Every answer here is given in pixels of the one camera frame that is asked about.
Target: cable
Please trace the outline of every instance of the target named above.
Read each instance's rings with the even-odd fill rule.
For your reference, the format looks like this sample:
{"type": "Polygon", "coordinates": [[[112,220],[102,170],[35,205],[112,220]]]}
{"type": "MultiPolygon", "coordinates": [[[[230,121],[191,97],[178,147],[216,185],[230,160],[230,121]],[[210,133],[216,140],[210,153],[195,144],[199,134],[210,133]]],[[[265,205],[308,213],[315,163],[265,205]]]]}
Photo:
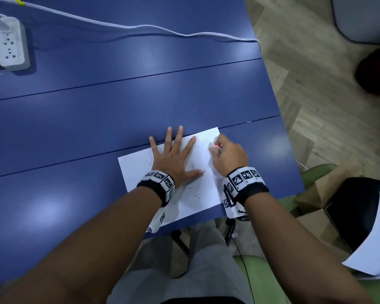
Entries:
{"type": "Polygon", "coordinates": [[[243,257],[242,257],[241,251],[238,248],[238,245],[237,245],[237,242],[235,241],[235,238],[232,238],[232,239],[234,240],[234,243],[235,243],[235,246],[237,247],[238,253],[241,256],[241,260],[243,262],[243,266],[245,267],[246,276],[248,277],[248,283],[249,283],[250,293],[252,294],[253,303],[255,303],[255,297],[253,296],[252,286],[251,286],[250,280],[249,280],[248,269],[246,268],[245,261],[243,261],[243,257]]]}
{"type": "Polygon", "coordinates": [[[10,3],[10,4],[16,4],[16,5],[23,5],[23,6],[25,5],[25,6],[37,8],[37,9],[40,9],[40,10],[45,10],[45,11],[51,12],[53,14],[58,14],[58,15],[66,16],[66,17],[69,17],[69,18],[73,18],[73,19],[77,19],[77,20],[81,20],[81,21],[85,21],[85,22],[89,22],[89,23],[94,23],[94,24],[97,24],[97,25],[104,25],[104,26],[107,26],[107,27],[116,27],[116,28],[120,28],[120,29],[137,29],[137,28],[140,28],[140,27],[154,27],[156,29],[164,30],[164,31],[167,31],[169,33],[172,33],[172,34],[175,34],[175,35],[178,35],[178,36],[183,36],[183,37],[193,37],[193,36],[198,36],[198,35],[211,35],[211,36],[225,37],[225,38],[229,38],[229,39],[237,40],[237,41],[257,42],[259,44],[259,47],[261,45],[260,41],[258,39],[256,39],[256,38],[241,38],[241,37],[236,37],[236,36],[222,34],[222,33],[215,33],[215,32],[199,32],[199,33],[193,33],[193,34],[181,34],[181,33],[174,32],[172,30],[165,29],[164,27],[159,27],[157,25],[142,24],[142,25],[132,25],[132,26],[130,26],[130,25],[119,25],[119,24],[115,24],[115,23],[108,23],[108,22],[97,21],[97,20],[93,20],[93,19],[88,19],[88,18],[84,18],[84,17],[68,14],[68,13],[61,12],[59,10],[51,9],[51,8],[48,8],[48,7],[44,7],[44,6],[40,6],[40,5],[28,3],[28,2],[22,2],[20,0],[18,0],[18,1],[14,1],[14,0],[0,0],[0,2],[10,3]]]}

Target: red bag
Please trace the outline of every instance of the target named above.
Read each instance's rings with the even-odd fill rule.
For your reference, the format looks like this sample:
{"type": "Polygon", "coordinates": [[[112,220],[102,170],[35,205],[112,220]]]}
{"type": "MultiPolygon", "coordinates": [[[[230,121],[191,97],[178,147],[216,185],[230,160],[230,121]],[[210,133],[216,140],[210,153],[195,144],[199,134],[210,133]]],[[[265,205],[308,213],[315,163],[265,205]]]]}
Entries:
{"type": "Polygon", "coordinates": [[[355,79],[368,93],[380,95],[380,48],[359,63],[355,79]]]}

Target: gray pants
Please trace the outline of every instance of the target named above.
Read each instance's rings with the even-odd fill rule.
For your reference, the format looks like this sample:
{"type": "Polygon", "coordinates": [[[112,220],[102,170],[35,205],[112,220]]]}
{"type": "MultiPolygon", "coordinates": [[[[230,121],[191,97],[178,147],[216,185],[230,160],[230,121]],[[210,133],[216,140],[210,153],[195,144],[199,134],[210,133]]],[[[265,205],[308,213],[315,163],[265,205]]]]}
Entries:
{"type": "Polygon", "coordinates": [[[253,303],[247,279],[238,268],[213,220],[190,228],[188,271],[170,277],[172,238],[145,244],[131,268],[114,286],[107,304],[160,304],[179,297],[236,297],[253,303]]]}

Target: power strip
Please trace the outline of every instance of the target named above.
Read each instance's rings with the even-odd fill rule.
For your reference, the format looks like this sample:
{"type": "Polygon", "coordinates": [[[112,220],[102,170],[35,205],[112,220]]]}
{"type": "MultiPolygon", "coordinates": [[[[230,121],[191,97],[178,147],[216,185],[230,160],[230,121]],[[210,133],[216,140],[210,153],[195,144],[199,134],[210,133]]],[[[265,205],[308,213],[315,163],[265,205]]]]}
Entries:
{"type": "Polygon", "coordinates": [[[14,17],[0,18],[10,31],[0,30],[0,65],[9,71],[20,71],[30,67],[25,28],[14,17]]]}

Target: right hand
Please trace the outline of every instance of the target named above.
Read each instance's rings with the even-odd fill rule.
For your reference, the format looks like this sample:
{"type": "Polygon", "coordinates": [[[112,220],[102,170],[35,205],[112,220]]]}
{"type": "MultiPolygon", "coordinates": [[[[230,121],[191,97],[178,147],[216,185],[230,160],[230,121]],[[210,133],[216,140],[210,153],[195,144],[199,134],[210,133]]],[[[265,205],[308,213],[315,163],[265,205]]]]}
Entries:
{"type": "Polygon", "coordinates": [[[218,136],[216,144],[221,145],[222,152],[214,147],[210,148],[210,152],[213,155],[213,166],[222,176],[227,177],[234,169],[248,166],[248,155],[241,145],[232,143],[223,134],[218,136]]]}

